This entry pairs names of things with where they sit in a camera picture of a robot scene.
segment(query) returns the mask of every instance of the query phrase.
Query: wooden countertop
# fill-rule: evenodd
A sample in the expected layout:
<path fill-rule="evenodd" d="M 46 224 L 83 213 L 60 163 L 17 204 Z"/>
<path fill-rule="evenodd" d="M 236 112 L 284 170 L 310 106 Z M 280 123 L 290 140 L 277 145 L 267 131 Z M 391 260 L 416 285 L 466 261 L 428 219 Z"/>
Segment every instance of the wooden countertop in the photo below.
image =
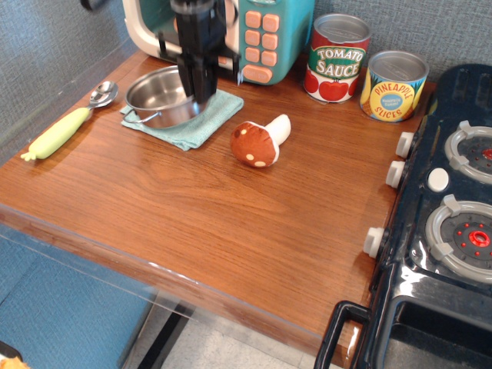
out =
<path fill-rule="evenodd" d="M 116 101 L 61 149 L 35 162 L 19 153 L 0 168 L 0 221 L 315 354 L 337 302 L 367 306 L 365 235 L 386 225 L 396 196 L 387 170 L 434 85 L 414 118 L 384 123 L 360 109 L 361 83 L 342 104 L 312 99 L 305 62 L 273 86 L 220 80 L 244 107 L 182 151 L 120 124 L 131 83 L 168 65 L 137 52 L 108 76 Z M 279 114 L 292 132 L 278 163 L 237 161 L 235 126 Z"/>

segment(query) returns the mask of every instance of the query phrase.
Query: toy stove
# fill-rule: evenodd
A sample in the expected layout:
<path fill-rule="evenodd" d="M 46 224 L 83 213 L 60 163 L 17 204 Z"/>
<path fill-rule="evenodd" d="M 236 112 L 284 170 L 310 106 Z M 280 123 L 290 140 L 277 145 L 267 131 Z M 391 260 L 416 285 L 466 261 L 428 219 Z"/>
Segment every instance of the toy stove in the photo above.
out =
<path fill-rule="evenodd" d="M 351 367 L 492 368 L 492 67 L 462 65 L 437 84 L 387 183 L 388 226 L 371 228 L 371 305 L 337 305 L 316 368 L 345 321 L 362 324 Z"/>

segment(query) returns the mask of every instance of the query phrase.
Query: teal dish towel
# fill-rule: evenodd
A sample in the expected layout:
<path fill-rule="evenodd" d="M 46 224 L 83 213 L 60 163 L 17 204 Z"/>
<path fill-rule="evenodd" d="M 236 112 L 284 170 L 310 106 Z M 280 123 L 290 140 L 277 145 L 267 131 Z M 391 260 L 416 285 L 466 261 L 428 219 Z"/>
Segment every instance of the teal dish towel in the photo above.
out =
<path fill-rule="evenodd" d="M 181 150 L 187 151 L 190 148 L 199 148 L 210 136 L 214 134 L 226 121 L 242 109 L 244 100 L 238 96 L 229 94 L 226 91 L 217 90 L 210 98 L 208 107 L 197 117 L 190 119 L 180 125 L 169 128 L 150 128 L 142 123 L 127 123 L 122 121 L 125 127 L 142 131 L 150 136 L 166 141 Z M 127 114 L 131 111 L 129 106 L 124 107 L 120 112 Z M 128 120 L 138 121 L 140 118 L 133 111 L 128 115 Z"/>

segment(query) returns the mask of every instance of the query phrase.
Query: stainless steel pot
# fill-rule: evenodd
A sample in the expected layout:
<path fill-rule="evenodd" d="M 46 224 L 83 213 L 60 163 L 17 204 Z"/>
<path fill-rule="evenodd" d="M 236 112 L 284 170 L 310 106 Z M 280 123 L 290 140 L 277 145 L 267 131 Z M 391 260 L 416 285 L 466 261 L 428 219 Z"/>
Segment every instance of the stainless steel pot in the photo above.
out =
<path fill-rule="evenodd" d="M 142 123 L 151 128 L 179 125 L 196 117 L 207 107 L 207 103 L 198 104 L 193 96 L 186 96 L 177 66 L 140 77 L 128 89 L 125 100 L 131 110 L 123 119 L 127 123 Z M 129 120 L 128 116 L 133 111 L 140 120 Z"/>

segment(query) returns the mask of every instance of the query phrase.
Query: metal can lid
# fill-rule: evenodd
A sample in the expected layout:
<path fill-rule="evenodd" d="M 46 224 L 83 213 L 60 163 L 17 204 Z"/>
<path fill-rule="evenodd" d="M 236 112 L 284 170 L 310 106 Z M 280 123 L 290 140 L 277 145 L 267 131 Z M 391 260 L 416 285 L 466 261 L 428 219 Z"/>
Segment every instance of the metal can lid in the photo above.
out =
<path fill-rule="evenodd" d="M 378 52 L 369 59 L 368 66 L 374 74 L 390 81 L 420 81 L 429 74 L 429 64 L 421 56 L 410 52 Z"/>
<path fill-rule="evenodd" d="M 362 42 L 370 38 L 371 27 L 353 15 L 331 13 L 314 21 L 314 29 L 334 44 Z"/>

